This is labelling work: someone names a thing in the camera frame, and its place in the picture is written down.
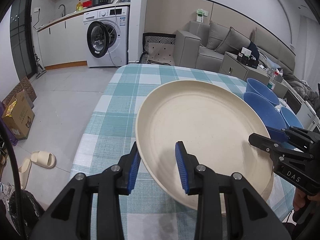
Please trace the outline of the person's right hand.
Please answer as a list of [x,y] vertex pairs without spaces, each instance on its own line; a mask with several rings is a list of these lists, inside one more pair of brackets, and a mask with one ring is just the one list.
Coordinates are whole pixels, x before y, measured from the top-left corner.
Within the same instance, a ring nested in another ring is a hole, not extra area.
[[310,201],[319,202],[320,193],[318,193],[315,196],[308,196],[303,191],[301,191],[300,189],[296,188],[295,196],[294,196],[294,199],[293,199],[293,208],[294,208],[295,212],[304,207],[306,199],[308,199]]

